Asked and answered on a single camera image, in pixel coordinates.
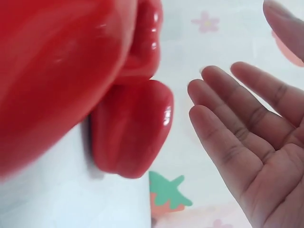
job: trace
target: shiny red object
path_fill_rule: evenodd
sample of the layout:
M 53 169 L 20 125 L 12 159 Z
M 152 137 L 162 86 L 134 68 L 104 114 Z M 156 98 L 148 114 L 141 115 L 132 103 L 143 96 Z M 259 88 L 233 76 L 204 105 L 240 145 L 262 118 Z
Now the shiny red object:
M 167 138 L 172 114 L 172 92 L 158 81 L 113 86 L 90 117 L 98 168 L 141 177 Z
M 0 178 L 38 158 L 114 84 L 133 86 L 151 78 L 159 64 L 161 22 L 160 0 L 1 1 Z M 116 133 L 112 140 L 122 134 Z M 162 137 L 146 146 L 160 146 Z M 131 153 L 120 155 L 121 162 L 131 161 Z M 142 171 L 148 157 L 153 156 L 142 154 Z M 136 176 L 126 169 L 117 173 Z
M 160 61 L 162 21 L 161 0 L 139 1 L 133 43 L 115 84 L 137 83 L 155 74 Z

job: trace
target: green leaf print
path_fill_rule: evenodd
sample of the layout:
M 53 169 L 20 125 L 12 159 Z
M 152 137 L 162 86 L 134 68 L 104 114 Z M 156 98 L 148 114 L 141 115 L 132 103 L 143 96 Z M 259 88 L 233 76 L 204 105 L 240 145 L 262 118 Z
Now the green leaf print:
M 184 181 L 183 175 L 169 181 L 154 171 L 149 172 L 150 192 L 156 193 L 155 205 L 161 206 L 170 201 L 170 209 L 174 210 L 179 205 L 192 206 L 192 202 L 184 197 L 178 190 L 178 186 Z

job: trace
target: human hand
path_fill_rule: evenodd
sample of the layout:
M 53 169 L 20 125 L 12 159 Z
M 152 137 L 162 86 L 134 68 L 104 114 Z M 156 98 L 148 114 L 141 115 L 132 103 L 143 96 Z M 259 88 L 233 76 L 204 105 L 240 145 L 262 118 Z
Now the human hand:
M 304 60 L 304 22 L 272 1 L 265 17 L 285 45 Z M 233 75 L 215 66 L 188 93 L 195 131 L 254 228 L 304 227 L 304 91 L 246 63 Z

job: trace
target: patterned fabric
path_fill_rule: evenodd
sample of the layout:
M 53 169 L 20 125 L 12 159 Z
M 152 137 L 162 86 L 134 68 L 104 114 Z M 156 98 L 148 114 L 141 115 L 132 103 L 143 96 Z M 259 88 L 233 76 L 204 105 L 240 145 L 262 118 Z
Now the patterned fabric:
M 303 0 L 279 2 L 304 19 Z M 232 63 L 246 61 L 304 89 L 304 77 L 299 77 L 304 64 L 271 30 L 262 4 L 263 0 L 163 0 L 162 59 L 154 78 L 172 89 L 175 113 L 150 172 L 156 228 L 250 227 L 195 135 L 186 85 L 200 78 L 207 65 L 229 72 Z

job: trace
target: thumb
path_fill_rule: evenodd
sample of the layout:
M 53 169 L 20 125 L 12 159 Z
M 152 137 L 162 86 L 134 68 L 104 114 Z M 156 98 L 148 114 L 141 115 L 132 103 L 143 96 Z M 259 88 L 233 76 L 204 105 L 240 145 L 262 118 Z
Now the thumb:
M 264 0 L 263 11 L 280 40 L 304 62 L 304 22 L 274 0 Z

